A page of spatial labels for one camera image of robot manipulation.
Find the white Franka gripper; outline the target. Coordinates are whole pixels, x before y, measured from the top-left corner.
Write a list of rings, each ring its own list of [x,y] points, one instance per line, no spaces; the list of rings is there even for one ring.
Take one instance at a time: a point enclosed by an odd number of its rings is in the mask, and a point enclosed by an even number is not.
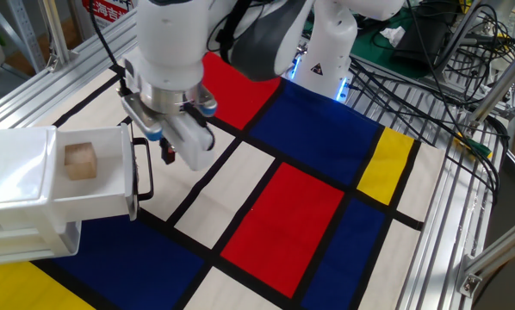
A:
[[[176,152],[193,171],[208,168],[214,162],[214,136],[191,115],[167,115],[160,124],[164,137],[159,146],[165,164],[175,161]]]

